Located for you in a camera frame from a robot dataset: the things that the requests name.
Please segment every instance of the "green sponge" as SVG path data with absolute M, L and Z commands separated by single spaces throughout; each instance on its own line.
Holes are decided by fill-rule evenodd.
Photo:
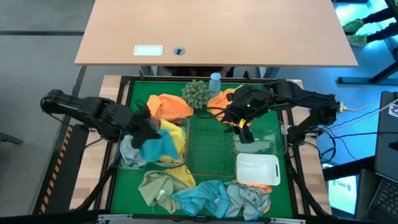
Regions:
M 210 94 L 204 81 L 193 80 L 182 90 L 182 98 L 193 109 L 202 109 L 209 101 Z

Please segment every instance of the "white label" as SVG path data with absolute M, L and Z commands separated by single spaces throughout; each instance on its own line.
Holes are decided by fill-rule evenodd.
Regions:
M 388 108 L 388 113 L 398 118 L 398 105 L 391 105 L 390 108 Z
M 160 200 L 160 198 L 162 197 L 162 195 L 163 195 L 164 193 L 165 193 L 165 191 L 161 189 L 161 190 L 157 193 L 157 195 L 156 195 L 156 197 L 155 197 L 155 201 Z
M 135 56 L 162 56 L 163 45 L 137 45 L 134 48 Z

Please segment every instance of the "gray cloth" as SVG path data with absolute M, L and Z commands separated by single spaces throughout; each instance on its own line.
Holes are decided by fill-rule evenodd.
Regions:
M 170 214 L 180 209 L 176 200 L 170 198 L 171 194 L 186 189 L 181 181 L 163 171 L 148 171 L 144 180 L 138 187 L 148 206 L 156 204 L 164 207 Z
M 139 167 L 144 167 L 147 161 L 143 159 L 139 153 L 139 149 L 134 149 L 131 146 L 133 137 L 125 135 L 120 145 L 120 153 L 122 154 L 125 165 L 132 166 L 138 164 Z
M 244 220 L 257 220 L 264 214 L 264 210 L 271 202 L 270 194 L 265 193 L 264 189 L 235 184 L 234 182 L 227 182 L 224 185 L 231 202 L 225 218 L 236 217 L 241 207 L 245 205 L 243 210 Z

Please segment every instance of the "white cutting board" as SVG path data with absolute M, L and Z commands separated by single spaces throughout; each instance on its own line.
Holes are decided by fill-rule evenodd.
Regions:
M 242 184 L 279 185 L 278 157 L 239 153 L 236 158 L 236 179 Z

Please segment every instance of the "water bottle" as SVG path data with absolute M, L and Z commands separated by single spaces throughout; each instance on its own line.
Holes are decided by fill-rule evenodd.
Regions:
M 209 82 L 209 92 L 210 98 L 218 96 L 220 93 L 221 88 L 221 74 L 220 73 L 213 73 L 210 75 L 210 82 Z

